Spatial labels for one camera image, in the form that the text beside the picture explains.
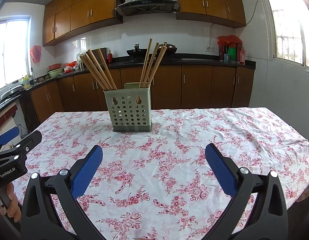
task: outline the bowl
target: bowl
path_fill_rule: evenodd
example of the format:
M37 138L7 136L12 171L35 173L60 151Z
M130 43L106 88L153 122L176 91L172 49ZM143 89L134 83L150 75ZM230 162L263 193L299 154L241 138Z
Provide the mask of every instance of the bowl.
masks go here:
M49 69L50 69L50 71L51 71L51 70L56 70L56 69L58 69L58 68L61 68L61 65L62 65L62 64L53 64L53 65L49 66Z
M60 73L63 72L63 68L58 68L52 71L48 71L48 74L50 76L50 78L56 77L57 75L59 75Z

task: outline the window frame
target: window frame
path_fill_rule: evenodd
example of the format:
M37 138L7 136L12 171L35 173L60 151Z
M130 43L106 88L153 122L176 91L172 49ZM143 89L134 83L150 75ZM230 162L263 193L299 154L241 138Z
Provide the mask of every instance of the window frame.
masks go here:
M9 17L9 18L0 19L0 24L12 22L12 21L27 21L27 37L26 37L26 42L25 42L25 65L26 65L27 75L30 76L31 73L30 73L30 67L29 67L30 65L29 65L29 58L28 58L29 57L28 46L29 46L29 35L30 35L29 27L30 27L31 18L30 17L13 17L13 18ZM15 81L9 84L6 84L4 87L1 87L0 91L12 85Z
M304 38L304 31L303 26L300 24L300 32L301 32L301 42L302 42L302 50L303 50L303 62L302 64L277 57L277 34L275 31L275 24L273 19L273 13L270 5L269 0L261 0L261 3L263 5L263 9L265 12L265 22L267 27L267 36L268 36L268 60L271 61L277 61L281 64L286 64L289 66L296 67L298 69L306 70L309 69L309 67L306 65L306 46L305 46L305 38Z

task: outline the red bowl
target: red bowl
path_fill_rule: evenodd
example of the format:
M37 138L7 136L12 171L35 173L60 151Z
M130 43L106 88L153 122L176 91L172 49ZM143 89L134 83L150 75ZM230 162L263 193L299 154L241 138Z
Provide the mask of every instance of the red bowl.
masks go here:
M62 64L53 64L53 65L49 66L49 69L50 70L55 70L55 69L61 68L61 65Z

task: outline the floral tablecloth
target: floral tablecloth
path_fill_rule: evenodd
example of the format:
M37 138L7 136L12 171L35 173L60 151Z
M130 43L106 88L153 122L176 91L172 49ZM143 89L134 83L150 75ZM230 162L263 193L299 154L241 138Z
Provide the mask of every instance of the floral tablecloth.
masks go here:
M53 114L38 127L42 142L28 154L28 174L14 182L18 198L31 173L55 175L97 144L103 161L78 202L106 239L201 239L230 201L205 160L211 142L239 167L277 171L287 207L309 195L309 142L266 108L158 110L152 123L151 133L115 133L108 112Z

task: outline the wooden chopstick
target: wooden chopstick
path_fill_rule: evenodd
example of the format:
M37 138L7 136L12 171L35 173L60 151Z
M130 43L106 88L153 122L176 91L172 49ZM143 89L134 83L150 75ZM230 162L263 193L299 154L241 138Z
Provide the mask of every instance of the wooden chopstick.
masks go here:
M147 49L147 54L145 54L145 60L144 60L143 68L142 68L139 88L141 88L143 86L143 79L144 79L145 70L147 68L147 63L148 63L148 58L149 58L149 54L150 54L151 44L152 44L152 39L150 38L149 39L148 49Z
M101 80L101 82L104 84L106 90L111 90L110 87L108 86L107 82L104 80L104 78L101 76L100 72L96 69L95 65L92 63L91 59L89 58L88 54L85 54L84 57L86 58L86 60L89 62L91 68L96 72L96 74L98 75L99 79Z
M145 88L145 86L146 86L146 84L147 84L147 79L148 79L148 77L149 77L150 70L151 70L151 67L152 67L152 64L153 64L155 55L157 54L158 47L159 47L159 43L157 42L157 43L155 44L154 51L153 51L153 54L152 54L152 56L151 56L151 59L150 59L150 63L149 63L147 72L146 72L146 74L145 74L145 76L144 76L144 81L143 81L143 83L142 83L142 88Z
M110 87L111 90L113 90L113 86L111 85L111 82L109 81L109 79L107 78L107 76L105 75L102 67L100 66L99 62L97 61L95 55L93 54L91 49L88 49L88 54L90 56L90 59L94 62L94 64L98 67L99 71L101 72L101 75L103 76L104 80L107 82L108 86Z
M108 69L107 63L106 63L105 60L104 60L104 57L103 57L102 52L101 52L101 49L97 49L97 52L98 52L98 54L99 54L99 56L100 56L100 58L101 58L102 64L103 64L103 66L104 66L104 68L105 68L105 71L106 71L106 73L107 73L107 75L108 75L108 77L109 77L109 79L110 79L110 81L111 81L111 84L112 84L113 89L114 89L114 90L118 90L117 87L116 87L116 85L115 85L115 83L114 83L114 81L113 81L113 78L112 78L112 76L111 76L111 73L110 73L110 71L109 71L109 69Z
M90 73L92 74L92 76L96 79L96 81L99 83L99 85L102 87L103 90L107 90L105 88L105 86L103 85L103 83L101 82L100 78L98 77L98 75L96 74L96 72L92 69L92 67L90 66L89 62L86 60L86 58L84 56L80 56L82 62L86 65L86 67L88 68L88 70L90 71Z
M164 55L164 53L166 52L166 50L167 50L167 47L165 47L165 46L163 46L163 47L161 48L160 54L159 54L159 56L158 56L158 58L157 58L156 63L154 64L153 71L151 72L151 76L150 76L149 81L148 81L148 83L147 83L147 86L146 86L147 88L150 87L151 82L152 82L152 79L153 79L153 77L154 77L154 75L155 75L155 73L156 73L156 71L157 71L157 69L158 69L158 67L159 67L159 65L160 65L160 62L161 62L161 60L162 60L162 58L163 58L163 55Z

